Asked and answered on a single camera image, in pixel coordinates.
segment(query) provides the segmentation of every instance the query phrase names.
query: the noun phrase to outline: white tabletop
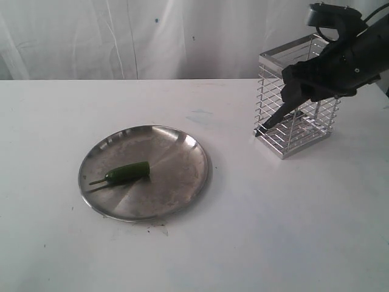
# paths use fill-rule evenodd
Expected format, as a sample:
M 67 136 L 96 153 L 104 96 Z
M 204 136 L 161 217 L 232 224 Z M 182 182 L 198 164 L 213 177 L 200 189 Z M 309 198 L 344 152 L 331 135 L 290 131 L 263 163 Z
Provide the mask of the white tabletop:
M 0 291 L 388 291 L 389 99 L 361 89 L 329 139 L 281 161 L 252 136 L 256 88 L 0 82 Z M 212 181 L 161 224 L 103 218 L 78 168 L 143 124 L 197 138 Z

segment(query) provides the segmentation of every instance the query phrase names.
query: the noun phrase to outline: white curtain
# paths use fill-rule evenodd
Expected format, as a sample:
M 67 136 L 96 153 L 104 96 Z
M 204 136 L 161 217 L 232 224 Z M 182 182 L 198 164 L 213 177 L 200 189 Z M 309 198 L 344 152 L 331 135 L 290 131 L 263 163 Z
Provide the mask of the white curtain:
M 260 52 L 314 31 L 312 2 L 0 0 L 0 77 L 255 78 Z M 326 1 L 365 16 L 386 2 Z

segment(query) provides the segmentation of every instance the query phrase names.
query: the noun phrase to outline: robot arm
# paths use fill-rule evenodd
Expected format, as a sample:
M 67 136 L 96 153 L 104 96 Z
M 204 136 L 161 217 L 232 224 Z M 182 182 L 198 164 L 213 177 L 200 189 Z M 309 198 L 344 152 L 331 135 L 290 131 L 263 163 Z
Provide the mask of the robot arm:
M 354 96 L 357 89 L 380 79 L 389 69 L 389 14 L 368 27 L 355 9 L 311 4 L 308 25 L 329 44 L 318 57 L 290 65 L 282 71 L 282 106 L 255 132 L 256 136 L 281 122 L 285 115 L 307 100 L 318 102 L 331 97 Z M 382 10 L 380 7 L 373 13 Z M 339 39 L 327 39 L 320 28 L 336 29 Z

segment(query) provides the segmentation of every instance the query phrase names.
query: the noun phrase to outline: stainless steel plate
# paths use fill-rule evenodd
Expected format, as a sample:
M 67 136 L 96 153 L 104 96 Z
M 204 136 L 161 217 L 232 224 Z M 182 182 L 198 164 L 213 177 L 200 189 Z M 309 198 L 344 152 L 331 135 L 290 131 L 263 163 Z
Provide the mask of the stainless steel plate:
M 150 177 L 120 186 L 89 183 L 115 167 L 148 161 Z M 85 202 L 118 220 L 139 221 L 176 212 L 191 203 L 208 177 L 208 160 L 188 134 L 162 126 L 140 126 L 115 133 L 85 157 L 78 183 Z

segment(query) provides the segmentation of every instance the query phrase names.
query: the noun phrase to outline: wire basket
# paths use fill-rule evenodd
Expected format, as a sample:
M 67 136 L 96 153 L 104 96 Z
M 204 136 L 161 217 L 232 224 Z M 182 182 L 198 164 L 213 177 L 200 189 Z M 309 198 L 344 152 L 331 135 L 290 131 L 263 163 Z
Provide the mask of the wire basket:
M 260 87 L 255 110 L 255 128 L 263 124 L 283 104 L 282 70 L 290 64 L 318 56 L 326 45 L 325 40 L 313 34 L 260 55 Z M 321 102 L 308 100 L 258 138 L 278 157 L 284 159 L 331 135 L 339 103 L 340 100 L 334 98 Z

